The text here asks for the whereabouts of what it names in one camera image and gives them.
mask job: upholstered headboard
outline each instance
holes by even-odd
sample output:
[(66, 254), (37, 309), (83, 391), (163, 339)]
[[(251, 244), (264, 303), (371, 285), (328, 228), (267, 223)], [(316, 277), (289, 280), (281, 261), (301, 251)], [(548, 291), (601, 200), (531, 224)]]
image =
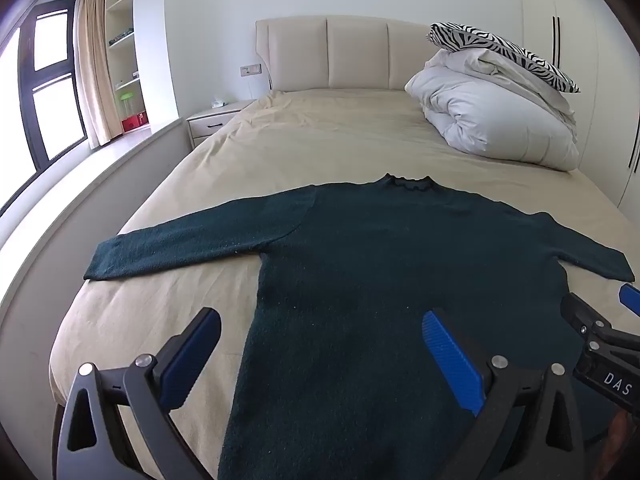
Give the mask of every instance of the upholstered headboard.
[(256, 52), (275, 90), (401, 90), (438, 48), (427, 25), (360, 16), (260, 20)]

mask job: nightstand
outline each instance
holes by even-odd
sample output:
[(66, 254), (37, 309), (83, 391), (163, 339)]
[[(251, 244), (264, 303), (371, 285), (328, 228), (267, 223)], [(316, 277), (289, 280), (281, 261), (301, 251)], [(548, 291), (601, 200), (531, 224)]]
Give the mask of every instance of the nightstand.
[(187, 124), (189, 125), (191, 147), (196, 148), (196, 146), (203, 143), (207, 140), (207, 137), (222, 128), (222, 126), (233, 119), (240, 110), (247, 108), (248, 105), (253, 102), (253, 100), (238, 101), (237, 103), (224, 105), (220, 108), (208, 108), (203, 112), (188, 117)]

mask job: wardrobe handle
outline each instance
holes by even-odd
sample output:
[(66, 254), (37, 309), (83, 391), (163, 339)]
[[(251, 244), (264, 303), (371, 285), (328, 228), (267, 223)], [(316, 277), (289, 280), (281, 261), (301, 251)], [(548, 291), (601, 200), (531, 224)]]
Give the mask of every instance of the wardrobe handle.
[(551, 64), (555, 66), (556, 65), (556, 17), (552, 16), (551, 21), (553, 22), (553, 26), (554, 26), (554, 55), (551, 60)]
[[(640, 115), (638, 115), (638, 127), (636, 128), (636, 140), (634, 140), (634, 150), (631, 152), (631, 158), (634, 156), (634, 151), (636, 150), (636, 144), (638, 143), (638, 133), (640, 132)], [(636, 160), (636, 166), (634, 168), (634, 173), (638, 172), (638, 162), (640, 162), (640, 156)]]
[(556, 16), (556, 25), (558, 27), (558, 53), (556, 54), (558, 64), (556, 66), (560, 68), (560, 16)]
[[(638, 117), (638, 127), (640, 127), (640, 116)], [(636, 155), (636, 146), (638, 145), (638, 128), (636, 128), (636, 138), (634, 139), (634, 147), (631, 150), (631, 157), (629, 158), (628, 168), (631, 169), (631, 164), (634, 161), (634, 156)], [(634, 173), (638, 169), (638, 165), (636, 164), (636, 168), (634, 169)]]

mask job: beige bed sheet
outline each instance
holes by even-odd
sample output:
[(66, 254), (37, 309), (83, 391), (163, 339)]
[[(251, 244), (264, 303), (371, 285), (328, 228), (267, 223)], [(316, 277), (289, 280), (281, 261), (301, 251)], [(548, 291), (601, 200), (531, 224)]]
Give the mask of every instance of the beige bed sheet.
[[(556, 221), (617, 248), (640, 272), (638, 236), (579, 171), (501, 162), (457, 152), (405, 92), (273, 92), (251, 104), (187, 156), (123, 227), (148, 227), (242, 197), (308, 184), (372, 182), (385, 173), (432, 176), (443, 186), (482, 194)], [(617, 299), (620, 282), (569, 264), (569, 288), (614, 327), (640, 334), (640, 319)], [(223, 320), (222, 338), (185, 405), (172, 419), (205, 468), (217, 474), (238, 368), (252, 322), (260, 260), (241, 255), (151, 276), (86, 282), (54, 343), (51, 387), (60, 403), (79, 365), (121, 367), (155, 353), (202, 306)], [(124, 412), (145, 470), (158, 471)]]

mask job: bed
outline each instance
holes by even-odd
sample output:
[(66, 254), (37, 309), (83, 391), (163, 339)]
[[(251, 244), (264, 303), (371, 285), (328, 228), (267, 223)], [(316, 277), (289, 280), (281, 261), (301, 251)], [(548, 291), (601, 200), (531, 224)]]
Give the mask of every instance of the bed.
[[(450, 148), (405, 83), (435, 52), (423, 25), (351, 16), (257, 23), (257, 52), (273, 90), (187, 156), (122, 231), (159, 224), (237, 198), (329, 182), (373, 182), (386, 173), (431, 176), (557, 222), (623, 251), (640, 272), (638, 236), (579, 171), (491, 160)], [(640, 334), (618, 302), (620, 282), (563, 264), (570, 290), (615, 328)], [(86, 282), (50, 356), (50, 384), (64, 405), (79, 365), (121, 367), (155, 353), (202, 306), (223, 319), (220, 343), (172, 419), (215, 475), (242, 349), (256, 303), (260, 260), (239, 255), (151, 276)], [(124, 420), (143, 467), (158, 474), (130, 413)]]

